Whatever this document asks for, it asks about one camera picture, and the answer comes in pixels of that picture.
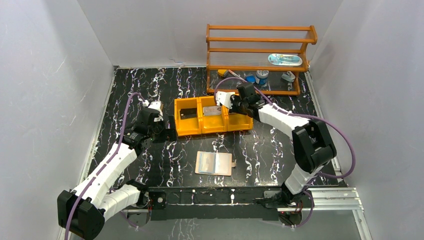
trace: orange plastic bin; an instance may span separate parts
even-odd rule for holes
[[[228,112],[221,107],[221,115],[205,116],[203,113],[204,107],[216,106],[214,96],[201,96],[199,97],[198,109],[200,109],[201,119],[201,133],[222,133],[227,131]]]
[[[199,110],[199,98],[177,98],[174,101],[175,125],[178,136],[197,135],[202,133],[201,111]],[[181,109],[197,109],[197,117],[181,119]]]
[[[253,118],[248,115],[238,113],[228,113],[229,109],[225,108],[228,115],[228,122],[226,130],[230,131],[241,131],[251,130],[253,128]]]

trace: gray object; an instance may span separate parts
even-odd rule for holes
[[[292,231],[279,221],[261,219],[172,219],[149,221],[147,214],[132,214],[129,219],[137,223],[136,230],[129,227],[117,214],[108,220],[96,240],[360,240],[356,219],[352,211],[315,211],[308,224]]]
[[[376,240],[424,236],[422,12],[419,0],[343,1],[311,62],[325,118],[355,147],[359,160],[346,181]],[[333,140],[338,156],[348,156],[343,140]],[[350,158],[339,161],[346,172]]]
[[[224,152],[198,151],[196,174],[231,176],[232,155]]]
[[[296,79],[296,76],[293,74],[292,71],[286,71],[281,75],[281,78],[286,80],[289,83],[293,83]]]
[[[221,115],[221,106],[204,106],[203,116],[217,116]]]
[[[256,77],[259,79],[266,79],[270,75],[270,71],[268,70],[257,70],[256,71]]]
[[[140,1],[78,0],[113,65],[204,66],[206,25],[309,26],[321,39],[342,0]],[[246,13],[264,11],[259,18]],[[300,13],[307,13],[299,18]],[[263,31],[251,31],[252,37]],[[218,37],[220,32],[210,36]],[[216,42],[213,48],[299,49],[298,43]],[[318,45],[308,45],[312,58]]]
[[[56,240],[114,69],[76,1],[0,5],[0,239]]]

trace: small jar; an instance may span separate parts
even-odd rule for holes
[[[270,74],[270,71],[268,70],[257,70],[256,71],[256,83],[258,85],[264,85],[268,81],[268,75]]]

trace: white wall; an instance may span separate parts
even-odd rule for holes
[[[424,236],[423,13],[420,0],[345,0],[311,62],[324,116],[356,149],[348,182],[377,240]]]
[[[342,0],[78,2],[113,65],[151,67],[206,65],[207,24],[314,25],[319,41]],[[309,59],[315,49],[309,45]]]
[[[0,2],[0,239],[56,239],[113,67],[76,0]]]

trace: orange wooden shelf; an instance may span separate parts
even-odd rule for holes
[[[311,26],[231,26],[231,25],[207,25],[207,89],[213,93],[210,85],[210,71],[230,69],[233,71],[256,71],[268,70],[275,72],[292,71],[296,79],[292,90],[264,90],[267,95],[299,95],[299,72],[307,72],[309,69],[306,58],[308,44],[316,44],[318,41],[315,27]],[[240,48],[222,47],[214,45],[218,42],[233,42],[233,46],[240,43]],[[244,43],[253,43],[254,47],[246,48]],[[263,48],[260,43],[288,44],[286,48]],[[293,44],[300,48],[292,49]],[[269,54],[291,54],[302,59],[299,66],[278,66],[268,61]],[[232,92],[231,89],[219,89],[220,91]]]

